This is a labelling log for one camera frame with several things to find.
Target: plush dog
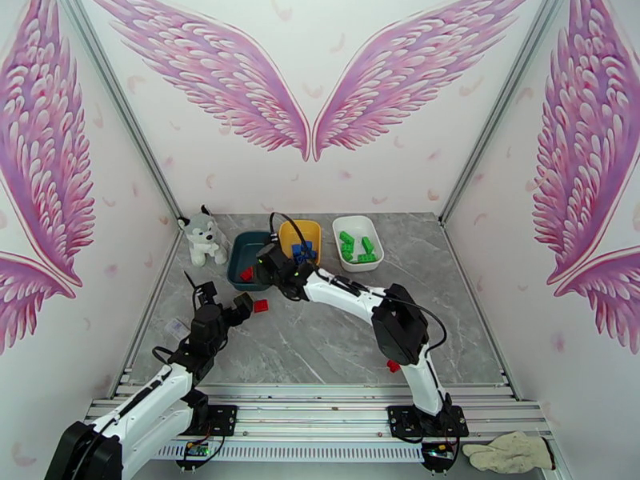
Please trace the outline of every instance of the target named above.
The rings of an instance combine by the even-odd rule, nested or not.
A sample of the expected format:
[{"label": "plush dog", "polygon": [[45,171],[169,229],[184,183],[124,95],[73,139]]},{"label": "plush dog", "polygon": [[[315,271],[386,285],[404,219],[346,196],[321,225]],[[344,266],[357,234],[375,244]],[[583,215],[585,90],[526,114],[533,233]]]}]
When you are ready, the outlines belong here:
[{"label": "plush dog", "polygon": [[194,266],[204,266],[207,254],[214,258],[216,264],[226,262],[226,250],[221,247],[222,242],[214,241],[214,234],[218,228],[204,205],[200,207],[200,213],[191,218],[178,218],[178,226],[189,240],[191,263]]}]

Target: wall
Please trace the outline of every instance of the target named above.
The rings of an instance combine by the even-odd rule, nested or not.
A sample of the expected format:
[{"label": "wall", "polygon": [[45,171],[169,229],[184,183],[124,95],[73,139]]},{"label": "wall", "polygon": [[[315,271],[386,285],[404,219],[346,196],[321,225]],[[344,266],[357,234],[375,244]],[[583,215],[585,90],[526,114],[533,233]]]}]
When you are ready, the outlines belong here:
[{"label": "wall", "polygon": [[[626,480],[640,468],[633,248],[640,243],[640,173],[633,172],[638,129],[629,108],[640,94],[640,7],[573,1],[585,12],[593,3],[592,22],[581,22],[577,8],[570,20],[569,2],[563,5],[448,230],[513,379],[525,398],[542,402],[574,478]],[[550,63],[568,26],[573,41]],[[582,58],[590,70],[564,78],[570,55],[580,66],[581,47],[582,54],[599,50]],[[566,92],[549,91],[546,118],[554,124],[538,142],[550,67]],[[554,161],[542,164],[555,150]]]},{"label": "wall", "polygon": [[[0,471],[26,480],[107,392],[175,232],[67,18],[70,55],[55,4],[29,2],[0,12]],[[28,42],[48,48],[30,57]],[[48,80],[33,90],[30,60]]]},{"label": "wall", "polygon": [[439,212],[540,2],[82,0],[185,213]]}]

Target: pink wing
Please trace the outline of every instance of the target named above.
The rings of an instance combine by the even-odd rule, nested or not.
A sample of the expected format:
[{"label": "pink wing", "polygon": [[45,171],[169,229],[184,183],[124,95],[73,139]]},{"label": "pink wing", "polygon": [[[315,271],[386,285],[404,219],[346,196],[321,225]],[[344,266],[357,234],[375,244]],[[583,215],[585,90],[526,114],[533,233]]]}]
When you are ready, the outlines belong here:
[{"label": "pink wing", "polygon": [[355,150],[438,96],[502,39],[525,0],[460,0],[374,34],[353,57],[314,124],[314,158]]},{"label": "pink wing", "polygon": [[155,0],[95,0],[125,44],[187,99],[256,146],[309,157],[309,127],[269,55],[248,34]]},{"label": "pink wing", "polygon": [[634,52],[602,0],[571,0],[569,26],[551,56],[538,136],[534,224],[556,253],[549,284],[593,253],[638,162]]},{"label": "pink wing", "polygon": [[54,294],[75,297],[63,280],[52,277],[48,268],[31,259],[0,252],[0,354],[5,349],[7,332],[9,347],[16,338],[24,338],[27,328],[34,333],[42,301]]},{"label": "pink wing", "polygon": [[570,291],[589,299],[600,333],[606,326],[622,346],[634,354],[640,350],[640,246],[589,261],[555,295]]},{"label": "pink wing", "polygon": [[74,255],[91,243],[89,143],[82,93],[53,0],[31,0],[0,72],[0,180],[45,263],[82,282]]}]

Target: glove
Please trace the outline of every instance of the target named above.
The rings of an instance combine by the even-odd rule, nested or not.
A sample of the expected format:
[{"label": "glove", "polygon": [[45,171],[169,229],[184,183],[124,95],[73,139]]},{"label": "glove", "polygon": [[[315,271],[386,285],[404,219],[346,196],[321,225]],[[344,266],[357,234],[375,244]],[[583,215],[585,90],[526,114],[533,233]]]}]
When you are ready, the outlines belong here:
[{"label": "glove", "polygon": [[546,441],[521,431],[504,434],[488,445],[464,445],[462,452],[480,471],[523,474],[536,467],[555,470],[554,456]]}]

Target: angel wing mural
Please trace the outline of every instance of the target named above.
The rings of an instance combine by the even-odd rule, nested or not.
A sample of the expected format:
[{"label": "angel wing mural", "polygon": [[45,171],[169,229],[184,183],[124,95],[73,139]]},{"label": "angel wing mural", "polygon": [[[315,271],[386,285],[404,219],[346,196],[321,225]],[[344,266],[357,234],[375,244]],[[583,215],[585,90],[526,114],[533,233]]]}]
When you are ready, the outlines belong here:
[{"label": "angel wing mural", "polygon": [[436,98],[502,39],[525,0],[460,0],[383,28],[342,73],[312,132],[273,60],[240,29],[156,0],[94,1],[190,102],[256,146],[292,146],[317,161],[329,146],[375,141]]},{"label": "angel wing mural", "polygon": [[0,183],[35,254],[0,251],[0,354],[35,331],[42,302],[75,296],[74,256],[94,200],[82,92],[55,0],[31,0],[0,78]]},{"label": "angel wing mural", "polygon": [[538,136],[536,239],[555,253],[555,295],[588,297],[599,332],[640,350],[640,249],[588,260],[638,164],[638,56],[605,0],[570,0],[558,36]]}]

